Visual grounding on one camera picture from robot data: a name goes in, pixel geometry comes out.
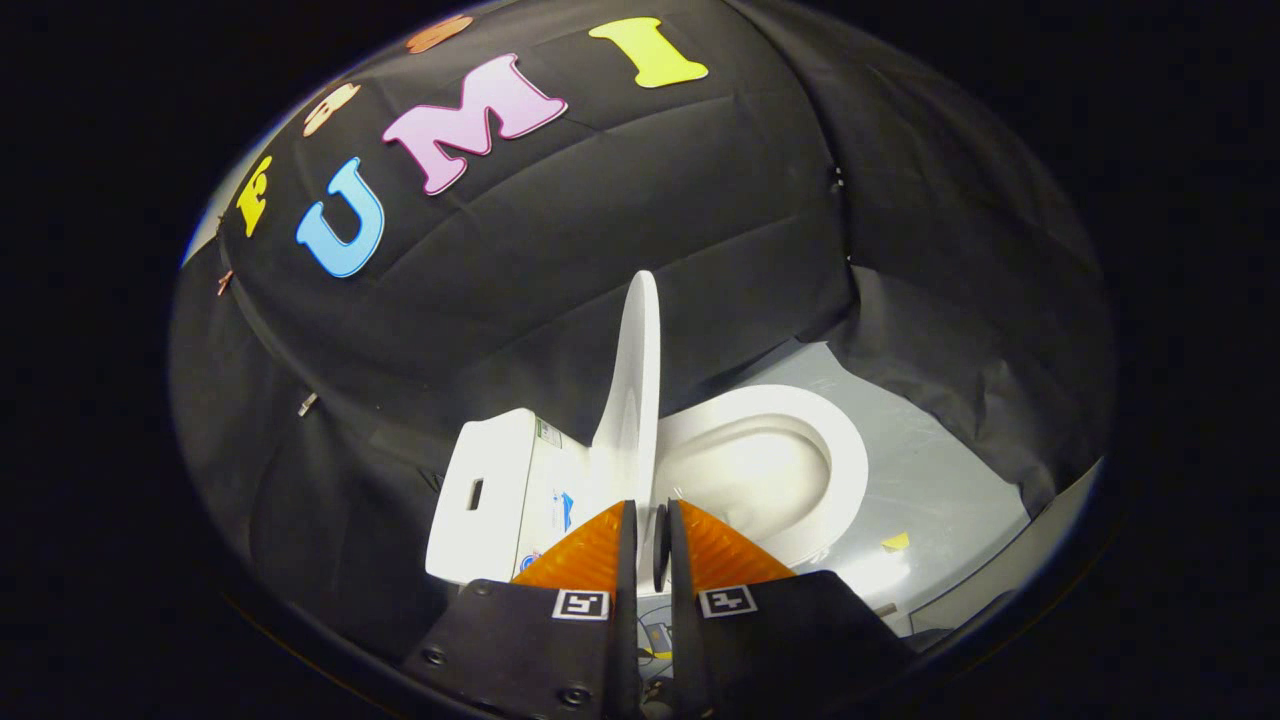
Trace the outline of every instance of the toilet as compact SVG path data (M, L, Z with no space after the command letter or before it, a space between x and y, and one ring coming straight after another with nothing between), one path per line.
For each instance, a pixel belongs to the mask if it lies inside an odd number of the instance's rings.
M627 291L591 445L527 409L463 424L440 487L426 571L457 584L511 580L620 500L636 503L640 597L660 594L653 518L669 500L716 515L788 568L820 561L867 492L867 450L849 418L801 388L751 386L659 419L659 368L658 290L641 270Z

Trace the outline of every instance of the blue letter u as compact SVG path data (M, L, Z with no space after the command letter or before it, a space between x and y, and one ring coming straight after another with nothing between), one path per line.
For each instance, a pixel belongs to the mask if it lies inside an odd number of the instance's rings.
M383 204L356 169L360 158L352 158L329 181L329 195L342 195L360 218L356 240L343 242L324 219L324 202L316 202L298 223L298 243L311 249L320 265L335 278L353 275L378 249L383 238Z

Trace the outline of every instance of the toilet bowl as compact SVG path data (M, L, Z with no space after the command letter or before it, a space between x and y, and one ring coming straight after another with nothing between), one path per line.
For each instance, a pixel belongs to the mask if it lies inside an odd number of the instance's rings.
M604 413L590 447L527 409L466 423L426 550L426 571L465 584L509 580L620 500L636 502L640 597L653 583L657 505L686 500L788 568L824 556L867 491L849 418L790 386L753 386L658 419L657 283L632 279Z
M658 421L652 502L686 500L787 568L820 559L865 492L861 436L806 389L744 387ZM652 551L641 547L641 596L653 594Z

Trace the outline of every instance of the pink letter m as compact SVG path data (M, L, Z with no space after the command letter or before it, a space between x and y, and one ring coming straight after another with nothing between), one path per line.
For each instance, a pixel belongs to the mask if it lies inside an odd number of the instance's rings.
M399 141L426 173L422 188L428 195L439 195L467 169L463 158L449 158L440 145L488 155L493 147L490 110L502 120L498 135L512 140L545 126L567 109L568 102L547 97L525 79L516 69L516 55L508 53L462 78L461 108L419 105L387 128L383 142Z

